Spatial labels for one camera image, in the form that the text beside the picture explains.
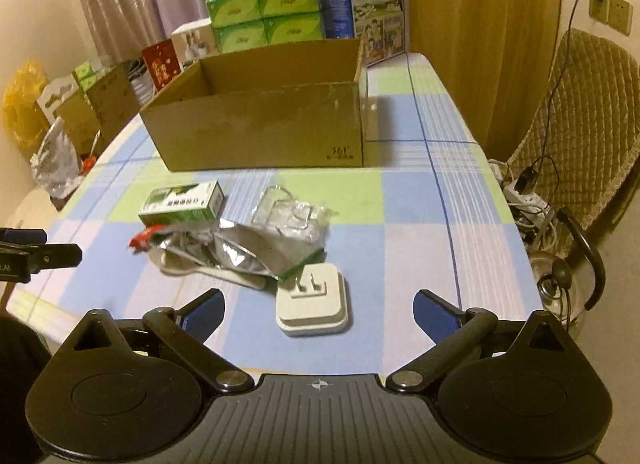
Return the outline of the green tissue pack bundle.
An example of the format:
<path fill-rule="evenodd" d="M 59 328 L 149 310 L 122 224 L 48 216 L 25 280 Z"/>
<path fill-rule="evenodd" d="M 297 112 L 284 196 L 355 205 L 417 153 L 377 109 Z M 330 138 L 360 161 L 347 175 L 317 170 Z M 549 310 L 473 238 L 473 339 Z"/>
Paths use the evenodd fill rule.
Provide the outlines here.
<path fill-rule="evenodd" d="M 207 0 L 221 53 L 326 38 L 320 0 Z"/>

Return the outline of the yellow plastic bag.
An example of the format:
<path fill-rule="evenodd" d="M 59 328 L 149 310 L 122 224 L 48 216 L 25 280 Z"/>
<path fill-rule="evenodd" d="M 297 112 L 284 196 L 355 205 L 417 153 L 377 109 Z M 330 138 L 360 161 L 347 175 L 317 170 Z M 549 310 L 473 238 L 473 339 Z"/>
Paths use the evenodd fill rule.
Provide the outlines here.
<path fill-rule="evenodd" d="M 2 124 L 17 150 L 29 161 L 50 128 L 38 98 L 49 80 L 38 60 L 17 69 L 2 98 Z"/>

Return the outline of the brown cardboard boxes on side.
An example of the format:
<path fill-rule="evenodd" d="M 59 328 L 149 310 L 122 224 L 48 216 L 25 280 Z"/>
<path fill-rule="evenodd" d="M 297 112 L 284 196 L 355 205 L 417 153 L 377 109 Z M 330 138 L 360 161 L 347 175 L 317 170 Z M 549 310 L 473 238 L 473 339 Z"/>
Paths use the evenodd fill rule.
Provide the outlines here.
<path fill-rule="evenodd" d="M 55 79 L 43 89 L 37 103 L 50 123 L 63 119 L 63 129 L 80 157 L 102 154 L 140 109 L 122 64 L 86 91 L 72 75 Z"/>

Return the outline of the red gift box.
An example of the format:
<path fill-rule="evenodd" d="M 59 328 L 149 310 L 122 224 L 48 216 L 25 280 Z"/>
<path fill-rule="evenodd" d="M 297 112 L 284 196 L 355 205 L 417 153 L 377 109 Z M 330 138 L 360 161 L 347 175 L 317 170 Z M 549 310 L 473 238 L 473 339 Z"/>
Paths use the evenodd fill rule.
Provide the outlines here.
<path fill-rule="evenodd" d="M 181 66 L 170 39 L 148 46 L 141 53 L 156 92 L 163 90 L 171 80 L 180 75 Z"/>

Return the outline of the red candy wrapper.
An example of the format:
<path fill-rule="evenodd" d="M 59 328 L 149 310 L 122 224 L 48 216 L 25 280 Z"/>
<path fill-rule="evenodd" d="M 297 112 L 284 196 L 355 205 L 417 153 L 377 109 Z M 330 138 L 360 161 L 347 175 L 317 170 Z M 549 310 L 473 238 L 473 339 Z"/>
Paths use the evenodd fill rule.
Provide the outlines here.
<path fill-rule="evenodd" d="M 151 248 L 152 236 L 165 228 L 164 225 L 151 225 L 130 239 L 128 247 L 135 251 L 148 251 Z"/>

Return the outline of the crumpled silver plastic bag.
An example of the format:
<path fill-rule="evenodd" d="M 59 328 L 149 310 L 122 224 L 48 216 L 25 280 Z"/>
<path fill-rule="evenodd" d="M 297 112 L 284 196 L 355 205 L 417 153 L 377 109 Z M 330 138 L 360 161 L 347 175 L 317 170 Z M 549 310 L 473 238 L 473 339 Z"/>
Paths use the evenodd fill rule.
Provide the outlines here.
<path fill-rule="evenodd" d="M 32 179 L 54 199 L 69 197 L 85 179 L 61 117 L 54 120 L 29 162 Z"/>

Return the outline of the blue milk carton box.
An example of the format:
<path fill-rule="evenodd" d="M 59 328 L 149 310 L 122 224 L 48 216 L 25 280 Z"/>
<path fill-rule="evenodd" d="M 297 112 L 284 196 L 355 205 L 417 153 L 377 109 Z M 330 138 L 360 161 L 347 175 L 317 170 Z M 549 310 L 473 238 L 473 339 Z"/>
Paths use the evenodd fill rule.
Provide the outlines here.
<path fill-rule="evenodd" d="M 369 65 L 406 52 L 405 0 L 320 0 L 329 39 L 359 39 Z"/>

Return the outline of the white square plug adapter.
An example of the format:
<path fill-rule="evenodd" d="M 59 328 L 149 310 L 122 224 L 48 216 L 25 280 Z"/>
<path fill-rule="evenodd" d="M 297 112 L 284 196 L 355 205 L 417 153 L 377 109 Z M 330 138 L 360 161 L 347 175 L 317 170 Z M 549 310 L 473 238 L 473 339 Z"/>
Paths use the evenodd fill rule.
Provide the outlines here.
<path fill-rule="evenodd" d="M 311 263 L 293 279 L 280 282 L 276 295 L 277 325 L 288 336 L 344 331 L 349 322 L 344 276 L 333 263 Z"/>

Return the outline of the white photo product box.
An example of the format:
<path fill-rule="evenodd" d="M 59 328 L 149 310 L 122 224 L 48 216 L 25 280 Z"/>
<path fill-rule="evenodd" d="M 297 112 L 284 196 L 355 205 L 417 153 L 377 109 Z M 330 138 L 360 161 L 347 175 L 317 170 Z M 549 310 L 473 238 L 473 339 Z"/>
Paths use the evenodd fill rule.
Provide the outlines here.
<path fill-rule="evenodd" d="M 170 39 L 181 69 L 219 53 L 209 17 L 179 26 L 171 33 Z"/>

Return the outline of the clear plastic wire rack package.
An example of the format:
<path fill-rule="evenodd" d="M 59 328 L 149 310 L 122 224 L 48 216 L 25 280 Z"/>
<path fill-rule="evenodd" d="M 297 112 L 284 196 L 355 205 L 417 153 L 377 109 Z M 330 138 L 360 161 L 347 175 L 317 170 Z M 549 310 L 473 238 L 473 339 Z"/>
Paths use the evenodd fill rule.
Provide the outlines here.
<path fill-rule="evenodd" d="M 285 187 L 271 185 L 262 191 L 250 224 L 290 239 L 324 246 L 332 216 L 328 207 L 301 201 Z"/>

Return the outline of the quilted beige chair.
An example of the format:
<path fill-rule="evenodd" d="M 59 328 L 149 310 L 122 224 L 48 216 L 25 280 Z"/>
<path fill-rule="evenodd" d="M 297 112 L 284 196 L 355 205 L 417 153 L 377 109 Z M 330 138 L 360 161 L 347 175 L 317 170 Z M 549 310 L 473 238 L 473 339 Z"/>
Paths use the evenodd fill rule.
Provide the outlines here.
<path fill-rule="evenodd" d="M 615 42 L 573 29 L 564 34 L 546 95 L 509 158 L 531 164 L 535 192 L 568 207 L 590 229 L 639 159 L 639 64 Z"/>

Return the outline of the white power strip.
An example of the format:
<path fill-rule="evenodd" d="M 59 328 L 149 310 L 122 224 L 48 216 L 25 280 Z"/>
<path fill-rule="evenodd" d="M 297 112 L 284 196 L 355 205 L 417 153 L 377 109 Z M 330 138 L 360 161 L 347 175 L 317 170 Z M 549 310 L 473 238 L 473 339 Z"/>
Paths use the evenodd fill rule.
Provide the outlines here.
<path fill-rule="evenodd" d="M 521 238 L 525 242 L 533 242 L 544 225 L 549 205 L 534 192 L 525 193 L 523 190 L 518 190 L 516 178 L 507 163 L 491 159 L 489 167 L 502 190 Z"/>

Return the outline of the green white spray box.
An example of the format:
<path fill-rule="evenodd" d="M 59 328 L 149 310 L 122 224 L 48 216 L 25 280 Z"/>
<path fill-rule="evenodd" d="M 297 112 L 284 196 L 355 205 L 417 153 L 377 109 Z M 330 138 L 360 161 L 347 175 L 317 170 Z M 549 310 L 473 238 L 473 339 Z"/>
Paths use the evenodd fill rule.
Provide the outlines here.
<path fill-rule="evenodd" d="M 145 199 L 138 217 L 146 227 L 215 220 L 225 199 L 217 181 L 161 187 Z"/>

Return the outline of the wall power socket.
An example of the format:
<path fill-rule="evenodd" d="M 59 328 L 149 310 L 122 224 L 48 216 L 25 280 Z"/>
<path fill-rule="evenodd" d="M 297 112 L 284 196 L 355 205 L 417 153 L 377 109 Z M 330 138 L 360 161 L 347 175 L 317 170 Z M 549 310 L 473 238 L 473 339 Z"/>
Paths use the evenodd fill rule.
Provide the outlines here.
<path fill-rule="evenodd" d="M 627 0 L 589 0 L 589 17 L 628 37 L 634 6 Z"/>

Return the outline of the checkered tablecloth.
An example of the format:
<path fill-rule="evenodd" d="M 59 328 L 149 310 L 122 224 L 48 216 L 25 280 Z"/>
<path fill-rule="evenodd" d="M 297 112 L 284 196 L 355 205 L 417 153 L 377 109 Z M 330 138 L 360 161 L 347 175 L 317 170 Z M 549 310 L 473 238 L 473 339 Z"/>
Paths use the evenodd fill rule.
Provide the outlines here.
<path fill-rule="evenodd" d="M 434 67 L 420 54 L 399 55 L 372 67 L 368 83 L 361 168 L 170 172 L 142 121 L 132 120 L 62 213 L 34 221 L 52 242 L 79 245 L 81 264 L 15 288 L 10 312 L 61 341 L 91 309 L 141 317 L 214 287 L 202 273 L 163 273 L 129 244 L 152 190 L 215 181 L 226 219 L 318 239 L 347 286 L 342 332 L 292 337 L 277 323 L 271 291 L 222 283 L 226 315 L 207 343 L 236 366 L 392 372 L 430 346 L 412 314 L 422 288 L 462 309 L 528 317 L 540 299 L 520 233 Z"/>

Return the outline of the large brown cardboard box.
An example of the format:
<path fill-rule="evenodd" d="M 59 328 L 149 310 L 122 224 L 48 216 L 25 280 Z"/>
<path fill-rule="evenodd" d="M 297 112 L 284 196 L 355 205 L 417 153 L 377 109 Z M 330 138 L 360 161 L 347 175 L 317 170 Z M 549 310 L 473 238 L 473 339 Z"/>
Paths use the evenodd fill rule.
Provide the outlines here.
<path fill-rule="evenodd" d="M 360 167 L 368 80 L 359 39 L 206 57 L 140 112 L 170 171 Z"/>

